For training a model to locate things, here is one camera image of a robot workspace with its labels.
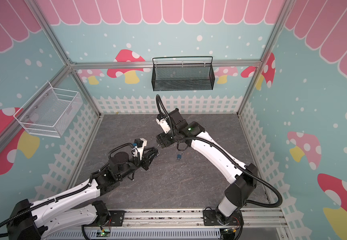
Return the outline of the small blue padlock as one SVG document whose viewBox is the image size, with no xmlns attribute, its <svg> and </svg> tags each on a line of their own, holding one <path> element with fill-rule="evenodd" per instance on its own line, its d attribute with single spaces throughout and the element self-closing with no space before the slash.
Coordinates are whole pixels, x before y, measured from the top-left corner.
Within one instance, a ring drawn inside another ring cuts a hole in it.
<svg viewBox="0 0 347 240">
<path fill-rule="evenodd" d="M 180 154 L 177 155 L 177 158 L 176 158 L 176 159 L 179 161 L 179 160 L 182 159 L 182 156 L 183 156 L 183 153 L 180 153 Z"/>
</svg>

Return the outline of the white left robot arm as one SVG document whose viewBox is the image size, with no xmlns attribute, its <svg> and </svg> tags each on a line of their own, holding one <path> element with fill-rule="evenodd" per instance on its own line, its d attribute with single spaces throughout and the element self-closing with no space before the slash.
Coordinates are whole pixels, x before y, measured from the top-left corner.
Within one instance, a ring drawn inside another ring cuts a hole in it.
<svg viewBox="0 0 347 240">
<path fill-rule="evenodd" d="M 144 139 L 116 147 L 107 154 L 107 163 L 83 183 L 41 201 L 17 203 L 10 217 L 0 223 L 0 238 L 45 240 L 70 227 L 108 225 L 110 212 L 97 198 L 117 188 L 125 178 L 134 180 L 139 168 L 147 171 L 158 154 Z"/>
</svg>

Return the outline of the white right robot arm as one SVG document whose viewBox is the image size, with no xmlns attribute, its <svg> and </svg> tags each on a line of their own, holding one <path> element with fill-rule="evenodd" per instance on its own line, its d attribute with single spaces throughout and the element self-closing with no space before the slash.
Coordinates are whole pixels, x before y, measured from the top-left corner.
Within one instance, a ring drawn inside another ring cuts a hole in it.
<svg viewBox="0 0 347 240">
<path fill-rule="evenodd" d="M 158 115 L 156 122 L 163 132 L 156 137 L 162 148 L 173 144 L 185 144 L 187 148 L 199 152 L 206 157 L 226 178 L 229 187 L 224 192 L 222 201 L 216 207 L 214 214 L 218 222 L 226 225 L 232 216 L 246 204 L 263 208 L 280 207 L 283 198 L 281 193 L 270 183 L 258 176 L 258 169 L 254 164 L 245 164 L 225 149 L 223 149 L 197 122 L 188 123 L 180 114 L 179 109 L 168 112 L 160 95 L 155 97 Z M 260 203 L 249 199 L 257 184 L 271 190 L 277 197 L 275 203 Z"/>
</svg>

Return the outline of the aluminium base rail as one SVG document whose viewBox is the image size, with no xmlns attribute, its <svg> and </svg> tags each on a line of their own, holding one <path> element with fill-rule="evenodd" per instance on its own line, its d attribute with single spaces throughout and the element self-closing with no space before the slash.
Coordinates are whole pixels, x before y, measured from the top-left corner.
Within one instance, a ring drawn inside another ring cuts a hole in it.
<svg viewBox="0 0 347 240">
<path fill-rule="evenodd" d="M 111 210 L 110 225 L 69 227 L 51 234 L 49 240 L 219 240 L 228 226 L 217 225 L 203 208 Z M 242 240 L 292 240 L 281 209 L 241 209 Z"/>
</svg>

